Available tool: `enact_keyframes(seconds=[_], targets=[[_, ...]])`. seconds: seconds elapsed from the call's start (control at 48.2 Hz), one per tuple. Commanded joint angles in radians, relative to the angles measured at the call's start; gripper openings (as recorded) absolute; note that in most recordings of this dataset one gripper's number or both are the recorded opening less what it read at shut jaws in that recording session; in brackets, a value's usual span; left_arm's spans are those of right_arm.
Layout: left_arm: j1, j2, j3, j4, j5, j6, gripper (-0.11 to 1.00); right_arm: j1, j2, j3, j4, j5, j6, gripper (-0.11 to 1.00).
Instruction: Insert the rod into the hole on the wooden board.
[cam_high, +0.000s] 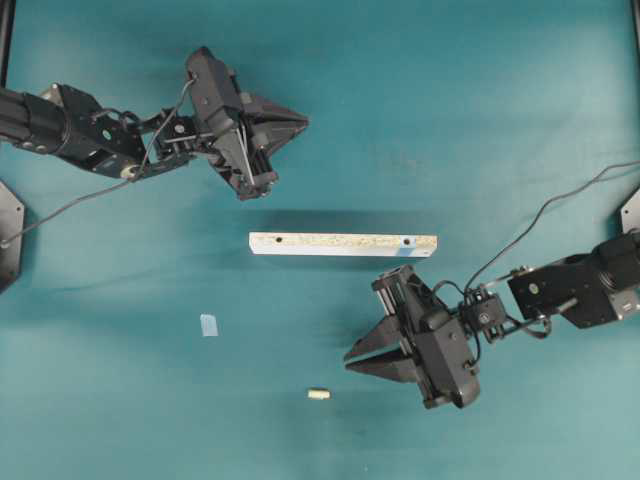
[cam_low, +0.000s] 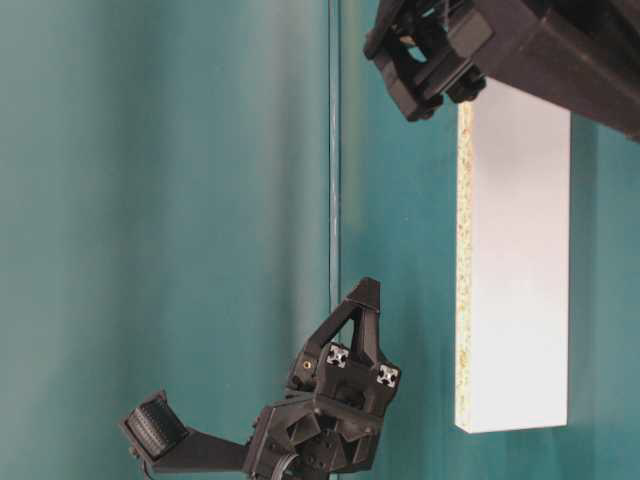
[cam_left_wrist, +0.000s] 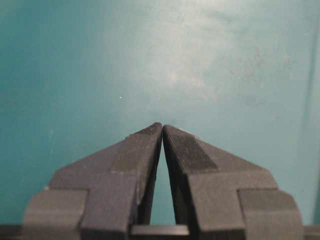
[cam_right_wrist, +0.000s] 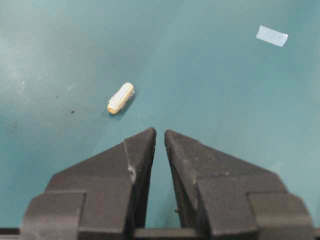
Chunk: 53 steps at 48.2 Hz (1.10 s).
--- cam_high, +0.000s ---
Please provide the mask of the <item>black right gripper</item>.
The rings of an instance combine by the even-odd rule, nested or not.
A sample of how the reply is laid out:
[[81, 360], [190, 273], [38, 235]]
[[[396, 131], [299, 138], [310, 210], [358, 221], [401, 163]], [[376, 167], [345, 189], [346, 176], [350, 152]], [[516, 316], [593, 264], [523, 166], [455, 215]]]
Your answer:
[[345, 368], [398, 383], [415, 383], [420, 388], [420, 357], [414, 342], [419, 320], [430, 308], [447, 308], [409, 265], [381, 275], [374, 291], [381, 296], [388, 315], [344, 355], [344, 361], [354, 361]]

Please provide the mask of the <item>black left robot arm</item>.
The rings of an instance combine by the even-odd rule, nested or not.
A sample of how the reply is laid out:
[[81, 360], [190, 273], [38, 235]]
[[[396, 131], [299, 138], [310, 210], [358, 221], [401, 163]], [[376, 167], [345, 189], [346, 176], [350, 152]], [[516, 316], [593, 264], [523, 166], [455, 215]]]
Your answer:
[[240, 200], [250, 200], [270, 193], [278, 179], [271, 156], [309, 121], [253, 94], [243, 92], [239, 100], [238, 117], [215, 131], [213, 121], [173, 109], [140, 120], [68, 85], [54, 84], [40, 96], [2, 89], [1, 139], [125, 181], [164, 174], [203, 156]]

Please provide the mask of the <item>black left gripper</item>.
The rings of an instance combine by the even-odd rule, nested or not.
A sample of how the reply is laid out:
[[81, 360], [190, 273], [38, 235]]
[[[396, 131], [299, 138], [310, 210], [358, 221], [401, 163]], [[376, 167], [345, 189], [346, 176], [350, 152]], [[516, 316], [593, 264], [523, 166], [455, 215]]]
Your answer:
[[239, 93], [242, 111], [238, 125], [216, 137], [197, 118], [198, 148], [241, 201], [271, 192], [278, 174], [270, 156], [302, 133], [309, 119], [250, 92]]

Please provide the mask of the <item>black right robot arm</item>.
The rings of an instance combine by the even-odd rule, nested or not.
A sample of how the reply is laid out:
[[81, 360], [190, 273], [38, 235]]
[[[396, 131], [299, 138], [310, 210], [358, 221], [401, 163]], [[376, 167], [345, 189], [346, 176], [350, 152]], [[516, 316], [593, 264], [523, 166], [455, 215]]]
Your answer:
[[639, 234], [630, 231], [587, 254], [506, 276], [522, 317], [510, 316], [500, 297], [480, 285], [448, 307], [410, 265], [380, 275], [372, 284], [385, 315], [344, 356], [348, 370], [414, 383], [426, 408], [452, 403], [464, 408], [480, 393], [481, 349], [488, 342], [525, 332], [544, 339], [559, 315], [579, 329], [622, 320], [639, 310]]

